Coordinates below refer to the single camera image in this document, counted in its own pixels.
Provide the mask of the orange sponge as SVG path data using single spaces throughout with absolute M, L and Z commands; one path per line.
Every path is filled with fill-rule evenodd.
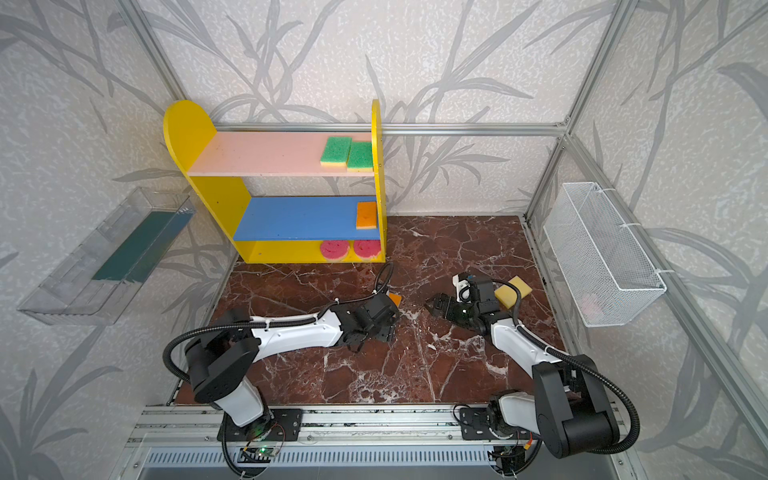
M 355 226 L 357 230 L 378 228 L 378 206 L 375 201 L 359 202 L 356 210 Z

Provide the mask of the yellow sponge green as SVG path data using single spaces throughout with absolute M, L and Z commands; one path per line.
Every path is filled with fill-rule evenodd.
M 353 141 L 350 146 L 346 167 L 349 172 L 372 172 L 372 143 L 364 141 Z

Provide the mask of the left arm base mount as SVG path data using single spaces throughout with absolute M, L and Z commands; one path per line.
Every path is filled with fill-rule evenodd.
M 304 411 L 300 408 L 276 408 L 265 416 L 239 427 L 225 415 L 216 439 L 219 442 L 273 441 L 295 442 L 298 439 Z

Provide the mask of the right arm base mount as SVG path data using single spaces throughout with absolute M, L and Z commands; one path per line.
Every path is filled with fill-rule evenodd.
M 517 442 L 537 440 L 537 435 L 532 434 L 529 430 L 508 425 L 503 421 L 500 413 L 490 407 L 471 407 L 466 404 L 459 404 L 453 407 L 452 415 L 461 429 L 463 440 L 513 440 Z

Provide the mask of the green top sponge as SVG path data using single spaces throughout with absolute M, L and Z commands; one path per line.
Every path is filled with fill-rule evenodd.
M 353 140 L 347 136 L 329 137 L 323 149 L 320 164 L 324 167 L 345 168 Z

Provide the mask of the pink round sponge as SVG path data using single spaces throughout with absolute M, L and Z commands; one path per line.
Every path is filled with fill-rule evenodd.
M 320 244 L 322 257 L 329 262 L 343 261 L 349 254 L 350 244 L 346 240 L 326 240 Z
M 379 240 L 356 240 L 353 242 L 353 250 L 358 258 L 371 260 L 381 254 L 382 246 Z

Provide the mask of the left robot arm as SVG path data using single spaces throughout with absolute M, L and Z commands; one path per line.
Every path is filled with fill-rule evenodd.
M 316 313 L 260 317 L 235 313 L 229 323 L 185 332 L 162 353 L 166 369 L 193 390 L 194 400 L 214 404 L 238 427 L 270 420 L 263 396 L 247 373 L 251 365 L 307 348 L 347 346 L 368 340 L 388 342 L 401 298 L 381 289 L 353 302 L 334 302 Z

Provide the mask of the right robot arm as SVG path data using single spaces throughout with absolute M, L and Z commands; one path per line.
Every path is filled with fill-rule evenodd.
M 637 442 L 641 423 L 630 397 L 590 357 L 567 354 L 523 324 L 520 284 L 469 273 L 452 282 L 454 294 L 434 295 L 427 311 L 490 340 L 533 381 L 532 393 L 507 391 L 489 400 L 493 434 L 506 438 L 527 430 L 557 458 L 614 455 Z

